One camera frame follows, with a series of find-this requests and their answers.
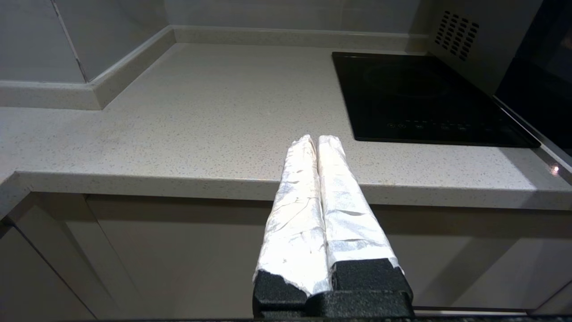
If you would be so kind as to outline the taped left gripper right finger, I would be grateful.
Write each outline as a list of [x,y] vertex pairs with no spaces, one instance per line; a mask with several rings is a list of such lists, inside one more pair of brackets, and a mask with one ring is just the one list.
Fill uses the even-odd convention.
[[413,296],[389,240],[346,161],[341,140],[317,146],[326,234],[328,292],[386,291]]

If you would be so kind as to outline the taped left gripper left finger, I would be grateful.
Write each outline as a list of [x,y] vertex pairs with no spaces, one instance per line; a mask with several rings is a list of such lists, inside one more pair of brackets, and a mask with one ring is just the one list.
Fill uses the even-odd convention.
[[311,136],[289,146],[252,277],[255,314],[302,314],[331,291],[317,152]]

